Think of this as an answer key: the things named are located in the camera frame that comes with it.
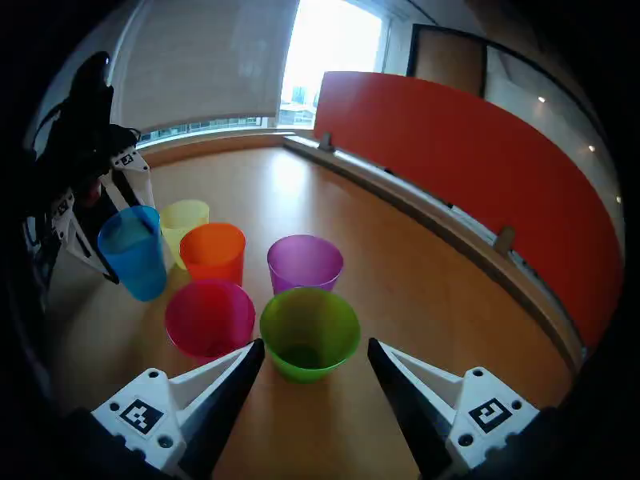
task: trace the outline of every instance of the red partition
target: red partition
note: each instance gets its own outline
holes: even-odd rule
[[[447,86],[330,72],[314,135],[325,132],[493,232],[515,228],[514,249],[560,298],[585,344],[597,344],[622,286],[618,241],[589,181],[536,129]]]

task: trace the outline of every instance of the translucent cup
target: translucent cup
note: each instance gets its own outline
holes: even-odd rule
[[[183,270],[180,241],[195,227],[209,223],[209,206],[200,200],[180,200],[160,212],[160,228],[176,265]]]
[[[186,355],[205,364],[251,340],[255,308],[238,285],[210,278],[179,290],[165,312],[166,333]]]
[[[260,317],[260,334],[285,378],[311,383],[356,351],[360,325],[351,306],[336,294],[296,288],[267,303]]]
[[[274,295],[299,286],[331,291],[344,267],[340,250],[313,235],[291,235],[274,243],[266,255]]]
[[[222,278],[242,286],[245,235],[229,223],[207,223],[180,241],[180,257],[193,280]]]
[[[155,208],[132,206],[117,212],[100,229],[98,248],[137,300],[152,300],[165,289],[160,215]]]

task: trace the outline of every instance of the pink plastic cup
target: pink plastic cup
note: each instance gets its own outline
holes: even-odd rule
[[[249,295],[235,283],[217,278],[185,286],[165,312],[171,341],[201,364],[249,343],[254,324],[255,308]]]
[[[299,286],[331,291],[344,259],[331,242],[313,235],[280,238],[266,255],[274,295]]]

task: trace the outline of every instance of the green plastic cup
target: green plastic cup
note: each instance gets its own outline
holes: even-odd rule
[[[336,294],[296,288],[267,303],[260,317],[260,334],[285,378],[311,383],[356,351],[360,324],[351,305]]]

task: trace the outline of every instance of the yellow plastic cup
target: yellow plastic cup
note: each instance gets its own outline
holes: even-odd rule
[[[180,200],[160,212],[160,228],[176,264],[186,269],[180,258],[180,241],[200,225],[209,223],[209,206],[200,200]]]

